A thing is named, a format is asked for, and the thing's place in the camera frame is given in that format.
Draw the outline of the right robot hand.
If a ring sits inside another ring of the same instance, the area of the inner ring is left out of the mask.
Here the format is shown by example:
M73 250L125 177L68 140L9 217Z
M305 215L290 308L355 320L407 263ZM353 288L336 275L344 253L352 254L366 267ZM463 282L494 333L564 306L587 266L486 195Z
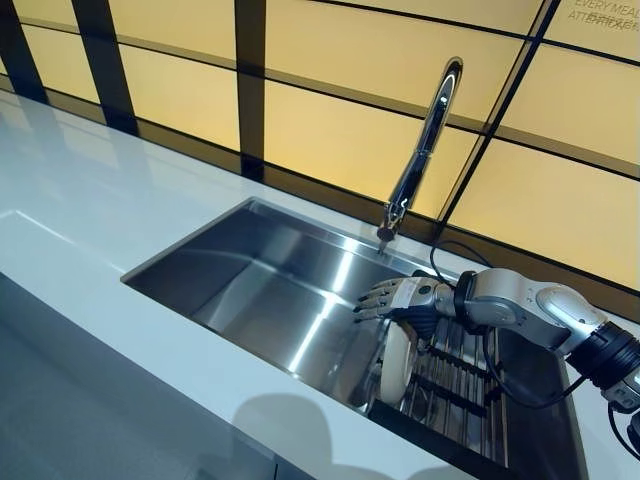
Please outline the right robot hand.
M430 276L401 277L375 284L357 301L353 322L388 322L386 346L410 350L428 340L441 318L454 318L454 289Z

